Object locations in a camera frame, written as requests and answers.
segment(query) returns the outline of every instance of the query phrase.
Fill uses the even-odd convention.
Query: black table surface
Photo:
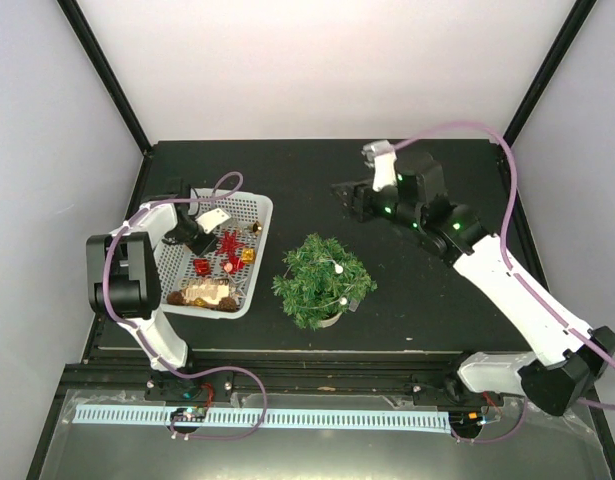
[[[525,350],[524,339],[502,313],[440,260],[384,220],[344,218],[330,184],[368,178],[363,140],[168,141],[154,149],[142,196],[162,193],[172,177],[211,187],[224,173],[242,172],[242,190],[268,196],[274,212],[249,312],[237,320],[168,314],[193,349],[267,351],[456,352]],[[506,191],[496,146],[487,140],[425,140],[445,172],[450,198],[472,206],[489,231],[499,232]],[[336,237],[378,283],[355,313],[318,331],[300,330],[271,291],[285,271],[284,252],[318,232]],[[526,263],[512,226],[509,249]],[[134,349],[127,332],[107,320],[102,349]]]

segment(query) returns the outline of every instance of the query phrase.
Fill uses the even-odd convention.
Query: black corner post
[[[538,73],[529,86],[523,101],[520,103],[518,110],[516,110],[509,127],[507,127],[504,138],[509,145],[512,145],[518,138],[518,135],[520,135],[540,96],[545,91],[545,88],[547,88],[551,77],[556,72],[558,65],[560,65],[560,62],[565,57],[569,46],[574,41],[574,38],[576,38],[576,34],[578,34],[580,27],[585,23],[589,12],[591,12],[595,4],[596,0],[576,0],[549,52],[547,52],[547,56],[538,69]]]
[[[80,43],[85,49],[85,52],[87,52],[87,56],[94,65],[96,72],[98,72],[98,76],[105,84],[105,88],[116,104],[116,108],[127,124],[127,128],[129,128],[129,131],[134,137],[138,148],[143,155],[146,155],[151,151],[151,144],[147,139],[147,135],[145,135],[143,128],[140,126],[140,122],[131,108],[129,100],[127,100],[120,83],[118,83],[118,79],[116,78],[116,75],[114,75],[114,71],[109,65],[105,54],[100,48],[100,45],[94,36],[94,32],[92,32],[89,27],[87,19],[85,18],[83,11],[80,9],[77,0],[58,0],[58,4],[60,5],[60,8],[63,9],[67,20],[69,20],[69,23],[76,33],[78,40],[80,40]]]

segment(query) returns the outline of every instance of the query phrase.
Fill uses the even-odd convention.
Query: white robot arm
[[[563,307],[490,235],[474,212],[450,202],[442,167],[428,153],[396,158],[388,141],[368,144],[363,153],[373,179],[334,185],[334,194],[359,221],[386,218],[408,228],[419,245],[472,282],[525,338],[531,352],[478,352],[458,367],[472,392],[527,396],[552,415],[562,415],[603,373],[606,363],[581,338],[609,355],[615,334],[592,330]]]
[[[163,238],[169,238],[202,254],[214,243],[210,232],[230,217],[216,208],[195,219],[188,214],[188,205],[171,203],[145,210],[146,213],[134,225],[124,229],[123,238],[114,252],[109,296],[114,310],[123,319],[119,325],[145,351],[151,367],[166,371],[159,361],[162,359],[180,369],[187,363],[189,349],[160,307],[160,278],[153,249]],[[89,300],[96,312],[106,312],[102,298],[103,264],[111,239],[120,231],[93,236],[87,241]]]

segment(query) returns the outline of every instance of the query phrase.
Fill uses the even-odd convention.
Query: red ornament
[[[196,270],[196,275],[201,275],[203,277],[209,275],[211,273],[209,260],[207,260],[206,258],[195,258],[194,270]]]
[[[220,266],[223,267],[223,270],[225,270],[225,272],[232,274],[236,273],[239,270],[242,270],[243,267],[245,267],[245,263],[243,263],[243,261],[236,255],[229,255],[229,259],[221,263]]]
[[[226,253],[229,256],[235,256],[236,250],[244,246],[246,246],[244,243],[240,243],[236,240],[236,232],[225,232],[223,233],[223,238],[220,240],[220,249],[216,252],[216,255]]]

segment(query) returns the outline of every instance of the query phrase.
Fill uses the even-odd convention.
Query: small potted tree
[[[311,234],[283,261],[287,271],[274,278],[273,290],[299,328],[330,327],[377,288],[360,260],[335,238]]]

